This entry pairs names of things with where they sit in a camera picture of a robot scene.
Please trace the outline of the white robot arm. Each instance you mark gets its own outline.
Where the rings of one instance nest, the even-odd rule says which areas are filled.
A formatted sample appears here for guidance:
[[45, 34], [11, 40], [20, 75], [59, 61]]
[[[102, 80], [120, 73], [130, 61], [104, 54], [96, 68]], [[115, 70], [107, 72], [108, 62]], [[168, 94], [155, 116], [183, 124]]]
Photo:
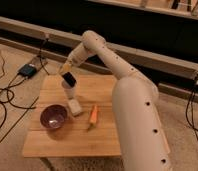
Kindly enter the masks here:
[[92, 30], [60, 69], [62, 76], [92, 56], [98, 56], [116, 78], [112, 109], [125, 171], [173, 171], [170, 148], [159, 118], [157, 86], [142, 72], [108, 48]]

